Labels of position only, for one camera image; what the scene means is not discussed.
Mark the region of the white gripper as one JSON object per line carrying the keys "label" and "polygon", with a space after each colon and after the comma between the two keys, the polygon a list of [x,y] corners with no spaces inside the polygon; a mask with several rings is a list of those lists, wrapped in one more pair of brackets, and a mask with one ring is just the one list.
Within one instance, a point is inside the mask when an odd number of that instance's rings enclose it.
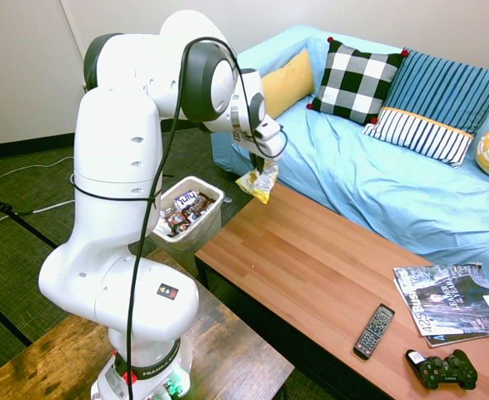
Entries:
{"label": "white gripper", "polygon": [[284,133],[282,126],[270,116],[265,116],[252,132],[232,132],[232,140],[236,145],[250,152],[250,161],[257,167],[259,158],[259,172],[263,172],[265,159],[278,160],[284,151]]}

